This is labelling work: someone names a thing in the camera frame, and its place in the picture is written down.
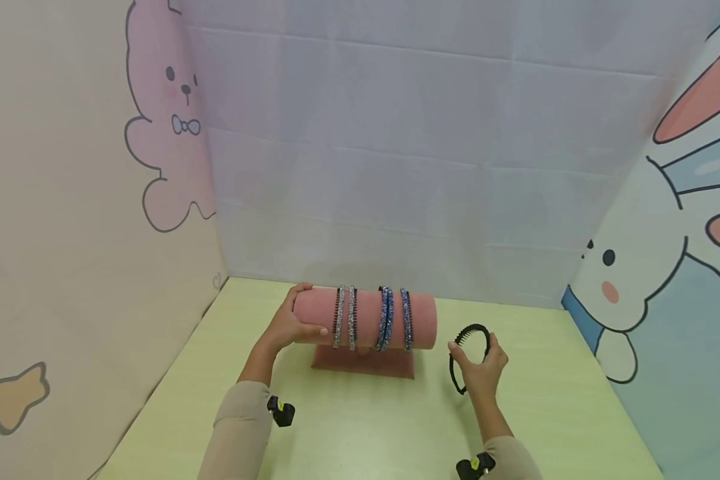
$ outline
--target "table surface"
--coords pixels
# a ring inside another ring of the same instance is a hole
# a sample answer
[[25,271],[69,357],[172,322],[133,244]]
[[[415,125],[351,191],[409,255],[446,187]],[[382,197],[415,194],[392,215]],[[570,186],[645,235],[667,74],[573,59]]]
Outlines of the table surface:
[[[229,279],[99,480],[197,476],[219,402],[288,288]],[[415,380],[314,370],[314,347],[284,350],[272,390],[297,413],[273,426],[259,478],[456,479],[456,462],[481,448],[448,374],[446,343],[470,323],[496,332],[511,359],[499,403],[544,478],[662,478],[567,312],[436,302],[437,342],[414,353]],[[479,339],[465,348],[482,349]]]

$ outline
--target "pink cartoon bear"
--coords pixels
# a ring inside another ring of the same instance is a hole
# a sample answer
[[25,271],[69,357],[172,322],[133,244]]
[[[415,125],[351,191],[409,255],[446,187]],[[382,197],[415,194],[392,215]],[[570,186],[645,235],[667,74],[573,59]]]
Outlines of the pink cartoon bear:
[[215,213],[197,75],[181,13],[168,0],[134,0],[126,22],[128,83],[141,114],[126,123],[126,145],[158,172],[142,204],[149,223],[170,232],[193,203],[205,219]]

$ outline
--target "white cartoon bunny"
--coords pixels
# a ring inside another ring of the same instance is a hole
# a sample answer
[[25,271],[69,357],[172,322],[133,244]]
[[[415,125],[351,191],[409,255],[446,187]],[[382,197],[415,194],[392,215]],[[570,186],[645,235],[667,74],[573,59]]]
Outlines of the white cartoon bunny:
[[[720,51],[720,40],[715,42]],[[571,286],[599,324],[595,354],[617,383],[637,374],[628,332],[644,320],[649,300],[680,263],[692,258],[720,277],[720,182],[678,189],[670,175],[680,170],[674,167],[679,162],[697,166],[684,170],[697,175],[712,171],[697,164],[705,160],[700,153],[720,142],[720,54],[707,65],[659,122],[654,145],[624,182]],[[713,162],[720,166],[720,158]]]

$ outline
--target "sleeve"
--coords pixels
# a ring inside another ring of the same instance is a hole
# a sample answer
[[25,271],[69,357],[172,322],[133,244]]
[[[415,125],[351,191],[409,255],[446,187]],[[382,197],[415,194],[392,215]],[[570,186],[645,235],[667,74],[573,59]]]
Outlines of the sleeve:
[[229,389],[213,422],[198,480],[256,480],[272,430],[269,388],[240,382]]
[[496,467],[487,476],[490,480],[541,480],[541,472],[531,454],[515,437],[492,438],[485,450],[496,460]]

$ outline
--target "forearm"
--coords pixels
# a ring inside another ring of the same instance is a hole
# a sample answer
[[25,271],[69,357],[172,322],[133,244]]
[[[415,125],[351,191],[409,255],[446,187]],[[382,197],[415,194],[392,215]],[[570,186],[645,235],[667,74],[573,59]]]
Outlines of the forearm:
[[269,388],[240,380],[222,400],[198,480],[255,480],[272,430]]
[[277,357],[277,349],[260,339],[251,349],[237,382],[259,382],[269,386],[272,383],[272,369]]
[[503,414],[496,403],[495,397],[482,398],[479,395],[472,396],[472,408],[475,409],[477,425],[480,427],[480,435],[483,443],[490,439],[502,436],[515,436],[507,424],[507,420],[503,418]]
[[496,403],[496,398],[480,398],[476,395],[470,396],[470,399],[475,408],[477,424],[480,426],[483,446],[496,461],[491,478],[541,480],[538,466],[525,446],[515,438]]

